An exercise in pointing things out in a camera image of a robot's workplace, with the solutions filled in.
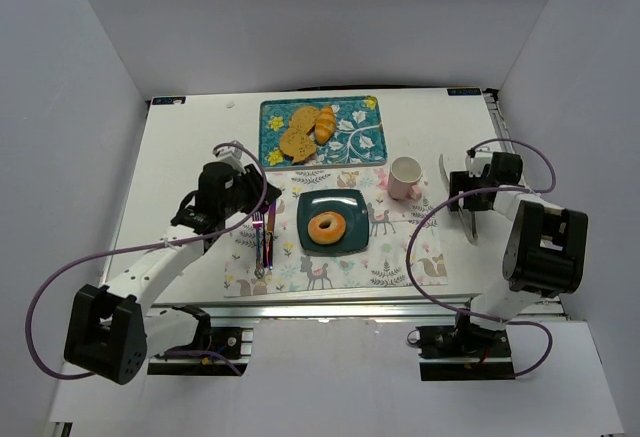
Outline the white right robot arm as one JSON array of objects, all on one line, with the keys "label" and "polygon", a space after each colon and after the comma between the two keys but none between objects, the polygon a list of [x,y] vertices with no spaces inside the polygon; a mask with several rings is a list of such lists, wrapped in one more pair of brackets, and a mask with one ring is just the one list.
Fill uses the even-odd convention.
[{"label": "white right robot arm", "polygon": [[478,240],[475,215],[495,211],[512,223],[502,260],[502,279],[467,304],[469,314],[456,317],[451,340],[463,352],[491,346],[506,323],[542,298],[572,294],[584,268],[588,216],[546,202],[520,184],[523,161],[517,154],[487,148],[470,151],[466,168],[447,172],[438,161],[451,197],[471,190],[498,188],[448,205],[467,240]]}]

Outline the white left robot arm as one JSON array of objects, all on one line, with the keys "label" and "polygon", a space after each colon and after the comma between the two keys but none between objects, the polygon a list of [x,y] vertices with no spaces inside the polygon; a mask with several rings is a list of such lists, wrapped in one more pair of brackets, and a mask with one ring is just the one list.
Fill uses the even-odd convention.
[{"label": "white left robot arm", "polygon": [[149,311],[164,290],[214,245],[230,217],[252,216],[281,194],[252,164],[206,164],[197,188],[180,202],[159,248],[145,252],[105,285],[85,285],[76,293],[65,360],[124,385],[149,357],[211,353],[210,316],[204,310],[181,305],[157,315]]}]

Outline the orange glazed bagel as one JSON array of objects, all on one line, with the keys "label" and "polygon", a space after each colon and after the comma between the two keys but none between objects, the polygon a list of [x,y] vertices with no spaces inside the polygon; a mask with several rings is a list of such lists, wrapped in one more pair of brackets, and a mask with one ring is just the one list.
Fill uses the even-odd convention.
[{"label": "orange glazed bagel", "polygon": [[314,216],[307,225],[310,239],[319,245],[331,245],[338,242],[346,232],[345,218],[333,211]]}]

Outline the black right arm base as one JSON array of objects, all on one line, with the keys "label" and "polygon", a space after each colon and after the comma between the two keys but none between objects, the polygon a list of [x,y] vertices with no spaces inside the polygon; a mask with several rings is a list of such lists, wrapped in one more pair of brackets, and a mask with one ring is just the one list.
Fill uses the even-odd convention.
[{"label": "black right arm base", "polygon": [[514,380],[511,347],[505,331],[481,330],[479,335],[454,326],[421,326],[407,334],[418,351],[423,382]]}]

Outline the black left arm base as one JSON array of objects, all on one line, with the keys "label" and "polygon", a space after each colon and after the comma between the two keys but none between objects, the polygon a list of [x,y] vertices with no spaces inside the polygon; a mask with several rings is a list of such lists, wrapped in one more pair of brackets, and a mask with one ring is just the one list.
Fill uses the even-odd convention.
[{"label": "black left arm base", "polygon": [[144,323],[149,375],[240,377],[247,369],[250,327],[216,323],[205,310],[190,305],[162,309]]}]

